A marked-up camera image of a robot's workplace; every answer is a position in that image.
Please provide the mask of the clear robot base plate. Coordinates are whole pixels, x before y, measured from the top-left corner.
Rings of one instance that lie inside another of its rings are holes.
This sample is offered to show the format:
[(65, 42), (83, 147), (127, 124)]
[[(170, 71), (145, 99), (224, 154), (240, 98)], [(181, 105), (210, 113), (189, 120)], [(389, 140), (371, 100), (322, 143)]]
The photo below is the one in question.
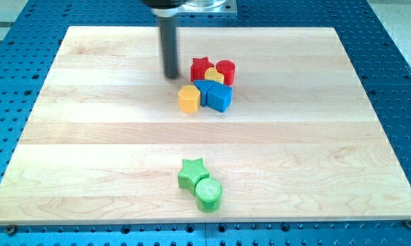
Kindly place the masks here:
[(236, 0), (188, 0), (179, 8), (181, 13), (191, 14), (237, 14)]

